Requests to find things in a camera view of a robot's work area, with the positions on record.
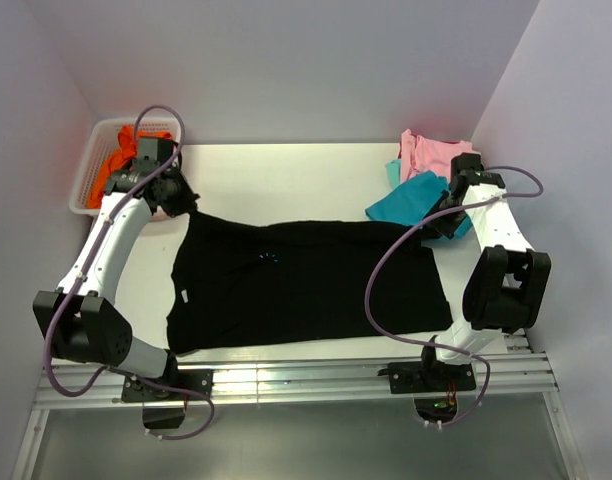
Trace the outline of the teal t-shirt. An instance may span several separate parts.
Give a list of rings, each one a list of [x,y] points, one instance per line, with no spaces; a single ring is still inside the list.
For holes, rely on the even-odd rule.
[[[432,171],[417,174],[404,181],[396,182],[401,161],[393,160],[386,165],[387,179],[392,191],[381,200],[365,209],[371,221],[390,222],[412,227],[419,223],[448,190],[448,179]]]

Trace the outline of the black t-shirt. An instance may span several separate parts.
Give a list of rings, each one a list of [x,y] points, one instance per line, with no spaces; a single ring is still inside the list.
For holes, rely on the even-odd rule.
[[[190,215],[171,278],[176,354],[447,329],[433,252],[393,223]]]

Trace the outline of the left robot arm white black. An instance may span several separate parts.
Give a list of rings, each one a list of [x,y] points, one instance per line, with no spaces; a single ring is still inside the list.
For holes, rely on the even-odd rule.
[[[92,231],[69,272],[51,291],[36,294],[32,310],[44,337],[43,366],[51,387],[76,398],[78,390],[62,385],[53,360],[97,365],[96,374],[111,371],[145,387],[158,399],[190,396],[171,351],[137,338],[115,307],[126,261],[144,226],[159,208],[170,215],[196,208],[196,194],[177,170],[140,175],[123,172],[110,183]]]

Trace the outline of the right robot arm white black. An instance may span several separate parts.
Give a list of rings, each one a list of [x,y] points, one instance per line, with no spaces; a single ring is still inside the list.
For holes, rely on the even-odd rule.
[[[466,283],[457,319],[422,348],[421,359],[394,362],[380,373],[393,394],[457,393],[476,389],[474,356],[501,334],[532,327],[551,270],[548,254],[525,239],[501,180],[463,185],[455,181],[431,214],[462,208],[429,222],[449,236],[468,218],[480,256]]]

